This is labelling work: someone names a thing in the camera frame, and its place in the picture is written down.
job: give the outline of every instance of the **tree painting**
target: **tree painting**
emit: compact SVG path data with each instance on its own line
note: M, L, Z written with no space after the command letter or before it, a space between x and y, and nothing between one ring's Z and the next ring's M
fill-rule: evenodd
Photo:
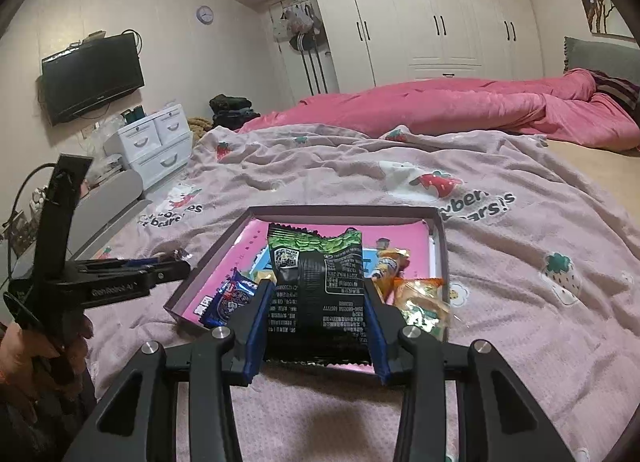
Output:
M611 0L581 0L589 29L594 34L632 37L624 20Z

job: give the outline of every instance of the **oreo package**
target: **oreo package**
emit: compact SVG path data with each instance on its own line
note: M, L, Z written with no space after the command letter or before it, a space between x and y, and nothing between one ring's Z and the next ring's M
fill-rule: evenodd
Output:
M267 359L369 363L362 233L350 228L325 238L270 224L267 243L276 275Z
M200 323L207 328L221 327L229 321L233 311L249 303L258 286L242 276L237 269L227 277L218 289L207 309L200 317Z

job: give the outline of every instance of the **green and black wrapper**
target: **green and black wrapper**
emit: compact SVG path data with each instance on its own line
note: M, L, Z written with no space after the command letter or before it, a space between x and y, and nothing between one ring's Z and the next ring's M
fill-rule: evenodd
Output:
M287 362L369 363L364 321L362 233L316 232L270 224L276 275L266 358Z

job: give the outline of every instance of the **pink comforter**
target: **pink comforter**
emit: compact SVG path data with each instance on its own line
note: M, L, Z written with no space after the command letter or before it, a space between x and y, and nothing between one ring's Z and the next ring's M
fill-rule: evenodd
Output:
M248 122L240 133L322 123L379 137L404 124L414 134L509 130L614 152L639 146L640 129L633 119L595 91L593 77L583 69L535 81L416 81L307 98L290 110Z

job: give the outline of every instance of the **blue snack package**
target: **blue snack package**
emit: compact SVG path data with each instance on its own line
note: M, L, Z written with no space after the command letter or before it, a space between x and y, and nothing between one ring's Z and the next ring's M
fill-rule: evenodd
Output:
M234 270L233 275L218 289L213 300L203 312L199 320L200 323L207 328L226 325L236 308L251 301L256 289L257 285L254 282Z

